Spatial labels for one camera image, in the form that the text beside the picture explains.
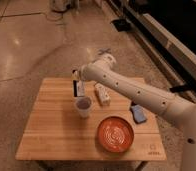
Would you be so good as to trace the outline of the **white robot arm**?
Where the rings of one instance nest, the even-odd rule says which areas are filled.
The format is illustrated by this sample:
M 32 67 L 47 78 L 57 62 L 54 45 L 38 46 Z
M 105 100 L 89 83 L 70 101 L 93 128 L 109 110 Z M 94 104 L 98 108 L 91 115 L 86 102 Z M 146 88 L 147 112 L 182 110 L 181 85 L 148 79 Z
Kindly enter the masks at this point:
M 180 171 L 196 171 L 196 103 L 118 74 L 113 70 L 115 65 L 116 59 L 104 54 L 72 73 L 76 80 L 101 83 L 181 130 L 184 143 Z

